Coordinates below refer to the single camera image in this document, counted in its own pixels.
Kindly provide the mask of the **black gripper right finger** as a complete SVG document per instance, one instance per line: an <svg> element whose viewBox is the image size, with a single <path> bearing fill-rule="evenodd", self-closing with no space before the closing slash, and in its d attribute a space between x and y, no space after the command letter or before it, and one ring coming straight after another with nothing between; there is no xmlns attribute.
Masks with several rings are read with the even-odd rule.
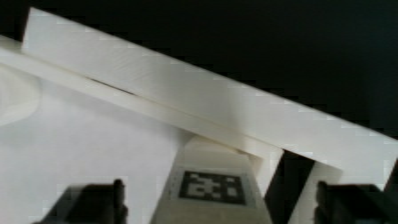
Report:
<svg viewBox="0 0 398 224"><path fill-rule="evenodd" d="M314 224L398 224L398 205L373 184L318 182Z"/></svg>

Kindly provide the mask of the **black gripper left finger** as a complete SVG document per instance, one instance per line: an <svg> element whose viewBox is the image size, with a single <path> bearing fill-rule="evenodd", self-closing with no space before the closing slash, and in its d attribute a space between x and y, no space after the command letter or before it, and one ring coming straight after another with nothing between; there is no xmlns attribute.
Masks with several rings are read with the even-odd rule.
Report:
<svg viewBox="0 0 398 224"><path fill-rule="evenodd" d="M69 186L33 224L126 224L124 183Z"/></svg>

